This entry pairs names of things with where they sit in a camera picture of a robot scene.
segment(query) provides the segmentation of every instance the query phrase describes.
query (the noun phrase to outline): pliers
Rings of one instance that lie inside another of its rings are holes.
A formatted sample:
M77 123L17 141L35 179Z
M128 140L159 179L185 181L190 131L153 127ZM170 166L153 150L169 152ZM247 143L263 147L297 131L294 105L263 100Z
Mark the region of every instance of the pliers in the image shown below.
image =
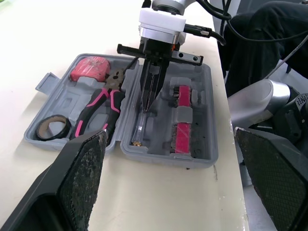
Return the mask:
M102 89L97 89L93 93L90 102L80 113L74 131L70 139L74 139L85 132L87 124L94 112L110 97L110 113L107 122L102 129L107 130L108 136L111 136L116 127L116 121L120 116L121 102L125 98L125 94L120 91L124 80L124 70L118 69L110 75L106 84Z

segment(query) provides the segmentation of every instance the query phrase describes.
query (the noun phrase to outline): white table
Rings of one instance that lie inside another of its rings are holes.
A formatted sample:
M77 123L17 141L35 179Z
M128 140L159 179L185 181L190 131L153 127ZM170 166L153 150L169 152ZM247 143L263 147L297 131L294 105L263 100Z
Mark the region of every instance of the white table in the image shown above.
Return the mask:
M35 86L61 77L81 53L138 47L142 0L6 0L0 3L0 226L34 179L57 157L23 141L47 97ZM197 3L187 23L213 27ZM188 35L181 50L203 55L212 70L219 159L186 170L125 158L117 145L103 164L90 231L248 230L230 113L214 39Z

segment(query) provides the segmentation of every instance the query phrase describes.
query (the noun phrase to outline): tool case latch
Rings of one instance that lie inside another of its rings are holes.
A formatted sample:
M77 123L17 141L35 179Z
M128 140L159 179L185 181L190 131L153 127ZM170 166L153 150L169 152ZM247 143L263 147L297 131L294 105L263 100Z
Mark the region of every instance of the tool case latch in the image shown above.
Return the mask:
M35 90L38 90L49 96L52 93L53 89L57 86L59 81L60 79L57 76L49 72L45 75L45 77L37 85Z

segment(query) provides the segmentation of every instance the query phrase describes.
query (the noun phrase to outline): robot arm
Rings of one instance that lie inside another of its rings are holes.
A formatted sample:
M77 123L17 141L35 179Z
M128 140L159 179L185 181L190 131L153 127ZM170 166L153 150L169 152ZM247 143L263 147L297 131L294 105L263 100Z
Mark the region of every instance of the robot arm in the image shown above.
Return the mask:
M149 111L163 86L169 62L202 64L203 56L179 52L186 33L206 38L210 36L219 38L218 34L210 28L186 24L183 14L185 8L193 2L195 0L154 0L152 8L141 8L140 11L139 48L118 45L118 53L145 59L140 78L142 105L145 112ZM149 7L149 3L150 1L145 1L143 7Z

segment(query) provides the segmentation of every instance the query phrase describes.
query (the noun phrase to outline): gray tool case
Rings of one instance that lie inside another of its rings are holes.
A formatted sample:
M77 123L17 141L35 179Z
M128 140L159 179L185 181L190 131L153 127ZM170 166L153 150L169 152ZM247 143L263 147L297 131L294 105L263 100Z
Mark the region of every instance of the gray tool case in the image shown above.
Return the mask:
M125 68L132 58L97 54L79 55L62 79L48 73L38 84L36 90L49 97L39 113L25 132L25 140L45 150L60 151L69 140L79 114L90 101L93 92L104 86L104 83L89 77L80 77L77 82L70 79L70 73L79 61L89 56L106 58L111 67ZM209 66L193 66L170 63L164 86L157 96L147 120L141 147L131 144L141 104L140 76L142 65L137 62L127 70L121 87L125 98L121 104L121 113L106 154L115 148L116 141L121 141L123 153L132 160L146 163L181 166L187 168L210 167L218 159L217 132L215 126L214 99L211 72ZM179 85L190 86L192 110L174 107L173 89ZM110 100L107 100L91 117L85 133L103 127L110 111ZM36 128L39 122L52 115L66 116L72 128L67 138L51 141L39 141ZM191 123L190 154L170 153L174 126L177 123Z

